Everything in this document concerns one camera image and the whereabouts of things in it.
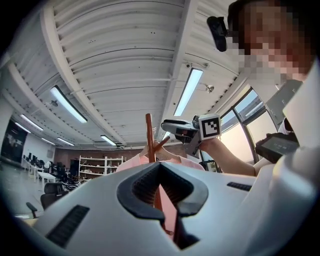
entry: poster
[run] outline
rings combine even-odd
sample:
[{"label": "poster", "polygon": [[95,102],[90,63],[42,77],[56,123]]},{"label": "poster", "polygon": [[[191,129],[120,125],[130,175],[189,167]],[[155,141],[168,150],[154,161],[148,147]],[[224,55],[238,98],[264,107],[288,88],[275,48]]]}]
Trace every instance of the poster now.
[{"label": "poster", "polygon": [[27,132],[18,127],[12,120],[6,128],[1,156],[16,163],[21,163]]}]

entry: window frame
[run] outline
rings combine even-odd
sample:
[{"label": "window frame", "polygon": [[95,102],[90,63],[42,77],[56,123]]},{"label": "window frame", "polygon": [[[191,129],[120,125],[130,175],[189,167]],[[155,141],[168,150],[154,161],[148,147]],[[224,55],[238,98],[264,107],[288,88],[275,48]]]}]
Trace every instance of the window frame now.
[{"label": "window frame", "polygon": [[[238,112],[236,111],[236,106],[251,92],[251,91],[254,91],[255,90],[250,87],[250,89],[234,104],[230,107],[230,109],[225,112],[222,116],[221,116],[221,119],[224,118],[230,111],[233,111],[233,113],[235,114],[235,117],[237,118],[239,124],[241,125],[242,127],[242,130],[244,132],[244,135],[249,143],[249,147],[250,147],[250,150],[251,150],[251,154],[252,154],[252,157],[253,157],[253,161],[254,163],[256,164],[257,162],[259,162],[259,156],[256,154],[256,151],[255,151],[255,142],[254,142],[254,138],[252,136],[252,134],[250,133],[250,130],[248,129],[248,125],[250,123],[252,123],[254,120],[256,120],[257,118],[259,118],[260,116],[262,116],[265,112],[268,113],[269,117],[271,118],[270,116],[270,113],[269,111],[267,110],[266,106],[265,106],[265,103],[263,102],[263,106],[256,112],[254,113],[253,115],[251,115],[250,117],[248,117],[245,121],[242,121],[241,120],[241,117],[240,115],[238,114]],[[271,118],[272,120],[272,123],[274,125],[274,127],[277,129],[277,126],[275,125],[275,122],[273,121],[273,119]]]}]

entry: white floor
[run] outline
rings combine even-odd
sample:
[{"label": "white floor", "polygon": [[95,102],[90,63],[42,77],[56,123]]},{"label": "white floor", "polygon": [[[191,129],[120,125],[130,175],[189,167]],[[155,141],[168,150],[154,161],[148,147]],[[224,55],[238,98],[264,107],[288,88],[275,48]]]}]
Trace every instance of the white floor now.
[{"label": "white floor", "polygon": [[32,214],[26,206],[27,202],[37,208],[36,215],[41,216],[44,209],[41,206],[40,196],[42,184],[34,183],[34,177],[28,177],[28,171],[2,163],[0,171],[0,188],[9,210],[14,216],[23,219],[32,219]]}]

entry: window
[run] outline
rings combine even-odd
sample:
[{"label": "window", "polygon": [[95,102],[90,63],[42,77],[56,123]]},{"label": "window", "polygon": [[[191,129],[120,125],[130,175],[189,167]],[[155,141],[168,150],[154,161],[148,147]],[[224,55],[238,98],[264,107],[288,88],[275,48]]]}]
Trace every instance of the window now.
[{"label": "window", "polygon": [[253,154],[246,134],[235,113],[230,111],[221,119],[221,141],[239,159],[252,164]]},{"label": "window", "polygon": [[277,132],[277,129],[268,112],[264,112],[256,120],[249,123],[247,127],[253,138],[254,146],[256,146],[258,141],[265,139],[267,134],[273,134]]},{"label": "window", "polygon": [[251,90],[236,106],[235,111],[238,113],[241,121],[247,120],[253,116],[261,108],[264,108],[264,103],[258,97],[254,90]]},{"label": "window", "polygon": [[213,161],[213,158],[205,151],[201,151],[201,158],[202,161],[212,161],[212,162],[207,162],[206,163],[206,170],[209,172],[214,172],[216,173],[218,171],[218,167],[216,163]]},{"label": "window", "polygon": [[240,160],[254,164],[259,159],[256,143],[268,133],[276,133],[276,127],[264,103],[251,88],[221,118],[221,141]]}]

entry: white shelving unit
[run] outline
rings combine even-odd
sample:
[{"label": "white shelving unit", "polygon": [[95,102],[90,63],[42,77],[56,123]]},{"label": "white shelving unit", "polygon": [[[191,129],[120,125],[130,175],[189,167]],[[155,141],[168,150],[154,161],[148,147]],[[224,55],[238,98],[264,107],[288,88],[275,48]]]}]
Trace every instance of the white shelving unit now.
[{"label": "white shelving unit", "polygon": [[93,179],[97,176],[106,176],[114,173],[118,166],[124,162],[124,157],[121,158],[91,158],[79,157],[79,176],[82,178]]}]

